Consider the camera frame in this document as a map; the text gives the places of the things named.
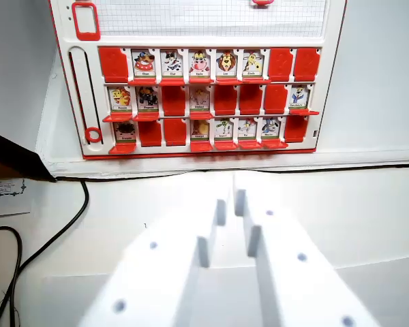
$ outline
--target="white wall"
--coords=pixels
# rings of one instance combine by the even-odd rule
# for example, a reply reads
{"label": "white wall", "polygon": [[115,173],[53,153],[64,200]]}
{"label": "white wall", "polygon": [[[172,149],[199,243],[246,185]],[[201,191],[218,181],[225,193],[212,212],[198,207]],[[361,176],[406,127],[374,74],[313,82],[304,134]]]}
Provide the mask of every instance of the white wall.
{"label": "white wall", "polygon": [[0,135],[32,151],[55,44],[47,0],[0,0]]}

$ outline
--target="screw hole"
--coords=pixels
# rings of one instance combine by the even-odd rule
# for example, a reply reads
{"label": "screw hole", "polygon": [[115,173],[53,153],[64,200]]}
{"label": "screw hole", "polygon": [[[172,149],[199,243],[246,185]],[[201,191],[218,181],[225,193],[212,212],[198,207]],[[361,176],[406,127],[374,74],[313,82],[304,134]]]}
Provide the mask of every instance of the screw hole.
{"label": "screw hole", "polygon": [[125,310],[125,301],[124,300],[118,300],[114,304],[114,312],[115,313],[121,313]]}
{"label": "screw hole", "polygon": [[353,319],[351,317],[344,317],[342,318],[342,324],[346,327],[354,326]]}
{"label": "screw hole", "polygon": [[307,256],[304,253],[299,253],[297,259],[299,259],[302,262],[305,262],[307,260]]}

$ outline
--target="cartoon character picture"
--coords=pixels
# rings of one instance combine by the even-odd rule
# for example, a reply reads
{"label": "cartoon character picture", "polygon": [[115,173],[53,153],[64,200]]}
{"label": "cartoon character picture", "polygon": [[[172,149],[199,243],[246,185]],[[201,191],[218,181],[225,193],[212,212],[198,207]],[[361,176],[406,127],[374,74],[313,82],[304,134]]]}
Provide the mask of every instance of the cartoon character picture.
{"label": "cartoon character picture", "polygon": [[248,56],[243,58],[243,76],[262,75],[263,56],[260,51],[251,51]]}
{"label": "cartoon character picture", "polygon": [[237,58],[230,51],[217,52],[217,76],[236,76]]}
{"label": "cartoon character picture", "polygon": [[209,67],[209,58],[206,52],[199,50],[192,52],[190,76],[210,76],[211,68]]}
{"label": "cartoon character picture", "polygon": [[153,62],[155,61],[155,56],[149,54],[148,51],[132,51],[132,57],[135,61],[134,72],[135,77],[152,77],[156,76],[155,68]]}
{"label": "cartoon character picture", "polygon": [[209,140],[209,124],[206,121],[191,121],[191,140]]}
{"label": "cartoon character picture", "polygon": [[306,108],[309,92],[303,85],[295,85],[291,88],[290,108]]}
{"label": "cartoon character picture", "polygon": [[262,121],[262,138],[278,138],[279,123],[276,118],[264,119]]}
{"label": "cartoon character picture", "polygon": [[176,50],[161,52],[162,75],[170,77],[182,77],[182,58]]}
{"label": "cartoon character picture", "polygon": [[140,87],[137,90],[138,110],[157,111],[157,92],[153,87]]}
{"label": "cartoon character picture", "polygon": [[215,140],[232,140],[233,123],[229,118],[215,120]]}
{"label": "cartoon character picture", "polygon": [[130,92],[126,91],[124,87],[110,87],[109,95],[112,110],[129,111],[132,109],[130,106]]}
{"label": "cartoon character picture", "polygon": [[210,93],[205,87],[190,88],[190,110],[206,111],[210,107]]}
{"label": "cartoon character picture", "polygon": [[122,123],[114,123],[115,139],[117,143],[136,142],[134,124],[125,121]]}
{"label": "cartoon character picture", "polygon": [[239,119],[238,138],[254,139],[256,137],[256,122],[253,118]]}

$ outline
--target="cartoon mouse card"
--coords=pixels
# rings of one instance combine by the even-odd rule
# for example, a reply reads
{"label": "cartoon mouse card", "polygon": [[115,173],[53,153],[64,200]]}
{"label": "cartoon mouse card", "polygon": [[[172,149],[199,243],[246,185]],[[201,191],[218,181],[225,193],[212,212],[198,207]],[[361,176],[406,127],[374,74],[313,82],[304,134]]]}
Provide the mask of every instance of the cartoon mouse card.
{"label": "cartoon mouse card", "polygon": [[243,57],[243,76],[257,77],[262,76],[262,65],[264,56],[260,50],[244,51]]}
{"label": "cartoon mouse card", "polygon": [[211,94],[207,87],[190,87],[190,110],[209,111]]}
{"label": "cartoon mouse card", "polygon": [[135,126],[131,121],[114,123],[115,140],[117,143],[135,143]]}
{"label": "cartoon mouse card", "polygon": [[177,50],[161,50],[161,64],[162,76],[183,76],[183,58]]}
{"label": "cartoon mouse card", "polygon": [[193,50],[190,52],[190,76],[209,77],[211,75],[211,58],[206,50]]}
{"label": "cartoon mouse card", "polygon": [[135,89],[138,111],[155,112],[159,110],[157,90],[155,87],[136,87]]}
{"label": "cartoon mouse card", "polygon": [[289,100],[289,108],[307,108],[309,99],[309,90],[306,85],[293,85],[291,87],[291,98]]}
{"label": "cartoon mouse card", "polygon": [[149,50],[132,50],[136,78],[155,77],[155,56]]}
{"label": "cartoon mouse card", "polygon": [[217,51],[217,76],[234,77],[237,75],[237,56],[233,51]]}
{"label": "cartoon mouse card", "polygon": [[254,140],[256,139],[256,121],[253,117],[239,119],[238,139]]}
{"label": "cartoon mouse card", "polygon": [[232,140],[233,123],[229,118],[215,120],[215,141]]}
{"label": "cartoon mouse card", "polygon": [[125,87],[108,87],[108,93],[112,111],[132,111],[130,92]]}
{"label": "cartoon mouse card", "polygon": [[277,118],[263,118],[262,120],[262,138],[279,138],[280,122]]}
{"label": "cartoon mouse card", "polygon": [[207,121],[191,121],[191,141],[209,141]]}

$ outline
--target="white table surface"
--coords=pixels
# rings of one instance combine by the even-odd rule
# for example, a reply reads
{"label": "white table surface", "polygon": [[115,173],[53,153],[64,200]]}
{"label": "white table surface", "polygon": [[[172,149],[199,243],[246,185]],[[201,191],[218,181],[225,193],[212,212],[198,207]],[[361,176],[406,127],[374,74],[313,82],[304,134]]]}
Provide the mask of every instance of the white table surface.
{"label": "white table surface", "polygon": [[[217,194],[200,194],[200,185],[213,183],[216,190],[229,190],[234,174],[236,181],[257,192],[272,192],[277,202],[295,211],[318,248],[383,326],[409,326],[409,168],[283,174],[194,172],[88,182],[91,199],[86,213],[18,282],[21,326],[75,326],[106,274],[115,268],[121,251],[145,224],[151,225],[182,203],[198,201],[200,210],[199,196]],[[79,182],[31,181],[29,191],[33,198],[30,214],[0,217],[0,225],[21,233],[23,259],[60,230],[84,200]],[[254,262],[243,252],[242,225],[232,214],[232,203],[228,209],[228,224],[217,234],[212,265],[243,267],[248,275]],[[12,275],[15,247],[13,236],[0,232],[0,300]],[[230,290],[230,269],[226,272],[219,282]],[[239,311],[254,305],[248,294],[240,295],[244,300],[236,304]],[[7,314],[5,318],[2,326],[7,326]],[[247,318],[241,322],[231,321],[255,326]]]}

